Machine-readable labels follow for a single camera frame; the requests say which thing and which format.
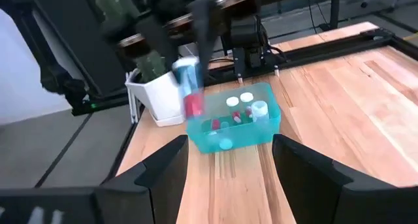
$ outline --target wooden table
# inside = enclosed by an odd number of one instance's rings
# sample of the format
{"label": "wooden table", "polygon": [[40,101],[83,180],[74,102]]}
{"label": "wooden table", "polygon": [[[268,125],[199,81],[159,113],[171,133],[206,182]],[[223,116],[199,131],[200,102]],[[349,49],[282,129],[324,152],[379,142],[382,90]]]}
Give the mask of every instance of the wooden table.
{"label": "wooden table", "polygon": [[[283,51],[376,28],[362,23],[278,45]],[[418,184],[418,63],[379,48],[244,80],[269,82],[282,110],[280,133],[397,186]],[[237,82],[211,86],[213,93]],[[145,110],[118,174],[180,134],[157,127]],[[278,180],[272,145],[211,155],[189,142],[187,180],[177,223],[294,223]]]}

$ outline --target black metal frame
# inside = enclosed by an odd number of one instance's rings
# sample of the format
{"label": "black metal frame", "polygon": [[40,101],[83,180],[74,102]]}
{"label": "black metal frame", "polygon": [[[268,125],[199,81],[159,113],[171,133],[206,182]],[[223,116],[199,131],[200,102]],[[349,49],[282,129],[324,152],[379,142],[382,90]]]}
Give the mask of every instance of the black metal frame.
{"label": "black metal frame", "polygon": [[256,69],[243,66],[237,67],[237,64],[211,69],[204,79],[204,86],[222,84],[237,80],[238,78],[249,78],[268,74],[276,69],[275,65],[279,70],[285,70],[384,46],[392,46],[418,61],[418,47],[404,41],[386,29],[379,28],[351,37],[284,52],[286,60],[283,60],[283,55],[275,54],[279,57],[275,59],[275,63],[264,63],[262,67]]}

